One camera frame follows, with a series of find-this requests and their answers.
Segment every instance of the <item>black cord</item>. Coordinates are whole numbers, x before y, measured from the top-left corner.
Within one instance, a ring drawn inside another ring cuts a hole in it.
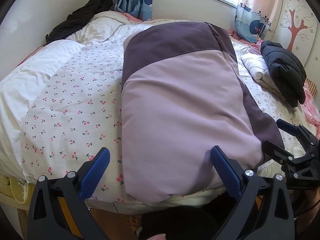
[[[316,204],[314,204],[312,207],[308,208],[307,210],[303,211],[303,212],[299,212],[297,214],[294,214],[294,217],[298,217],[301,216],[307,212],[309,212],[310,210],[312,210],[313,208],[315,208],[318,204],[320,203],[320,199],[318,200],[318,202]]]

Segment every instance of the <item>blue textured pad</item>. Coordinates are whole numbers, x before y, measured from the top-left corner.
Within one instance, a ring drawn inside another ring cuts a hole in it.
[[[99,184],[100,179],[109,163],[110,152],[108,149],[104,149],[80,182],[80,190],[78,195],[82,201],[92,197],[93,192]]]
[[[292,136],[299,135],[298,128],[295,127],[294,125],[292,125],[282,119],[278,119],[276,123],[277,123],[278,128],[281,129],[282,131],[285,131],[285,132],[291,134]]]
[[[225,154],[220,151],[217,146],[211,149],[210,159],[218,172],[223,185],[226,187],[229,195],[239,201],[242,196],[241,180],[226,158]]]

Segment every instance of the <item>folded black jacket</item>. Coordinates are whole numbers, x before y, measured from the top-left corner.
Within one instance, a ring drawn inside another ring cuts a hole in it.
[[[300,60],[281,44],[264,41],[261,43],[261,54],[266,61],[271,78],[291,107],[303,104],[306,95],[303,85],[306,72]]]
[[[85,6],[70,14],[66,21],[56,26],[52,32],[45,37],[47,44],[63,40],[81,30],[93,18],[93,16],[100,12],[106,12],[113,6],[112,0],[90,0]]]

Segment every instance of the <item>tree decal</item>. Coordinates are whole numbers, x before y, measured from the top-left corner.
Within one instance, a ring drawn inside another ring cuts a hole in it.
[[[282,24],[280,23],[280,26],[282,28],[288,28],[289,31],[291,32],[291,40],[289,43],[289,46],[287,48],[287,50],[292,51],[292,47],[293,47],[293,43],[296,39],[297,36],[300,36],[300,38],[302,39],[302,41],[304,41],[305,39],[309,39],[308,35],[304,34],[304,33],[300,33],[299,32],[303,29],[310,29],[310,32],[313,33],[313,30],[311,29],[313,27],[312,26],[307,26],[306,24],[308,23],[309,18],[314,17],[314,14],[311,13],[310,16],[305,16],[302,19],[296,14],[297,11],[300,11],[302,8],[307,9],[306,5],[301,5],[300,0],[297,0],[298,5],[296,7],[294,7],[292,10],[290,9],[290,2],[292,0],[287,0],[287,8],[286,10],[284,10],[284,15],[285,17],[282,18],[285,22]]]

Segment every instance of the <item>metal screw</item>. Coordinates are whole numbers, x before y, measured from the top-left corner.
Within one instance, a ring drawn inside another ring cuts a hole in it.
[[[74,171],[70,171],[68,174],[67,174],[67,177],[68,178],[74,178],[76,176],[76,173]]]
[[[244,173],[249,177],[252,177],[254,175],[252,170],[246,170]]]
[[[41,175],[41,176],[38,178],[38,180],[39,180],[40,182],[44,181],[44,180],[45,180],[45,176],[44,176],[44,175]]]
[[[282,175],[281,175],[281,174],[276,174],[276,179],[277,179],[277,180],[282,180],[282,179],[283,179],[283,177],[282,177]]]

